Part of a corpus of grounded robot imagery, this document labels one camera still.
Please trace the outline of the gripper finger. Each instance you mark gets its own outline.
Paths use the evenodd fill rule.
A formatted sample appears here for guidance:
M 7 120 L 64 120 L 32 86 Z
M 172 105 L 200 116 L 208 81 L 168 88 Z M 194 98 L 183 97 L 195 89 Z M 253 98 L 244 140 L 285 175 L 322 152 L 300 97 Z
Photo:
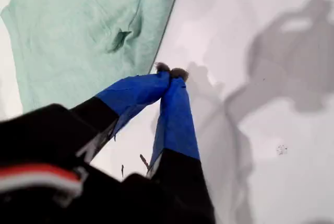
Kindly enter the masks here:
M 160 101 L 148 176 L 182 197 L 207 198 L 189 96 L 188 72 L 174 68 Z
M 90 162 L 106 143 L 115 137 L 146 106 L 158 101 L 167 91 L 171 70 L 164 63 L 156 65 L 155 74 L 123 78 L 71 109 L 80 119 L 98 131 L 78 155 Z

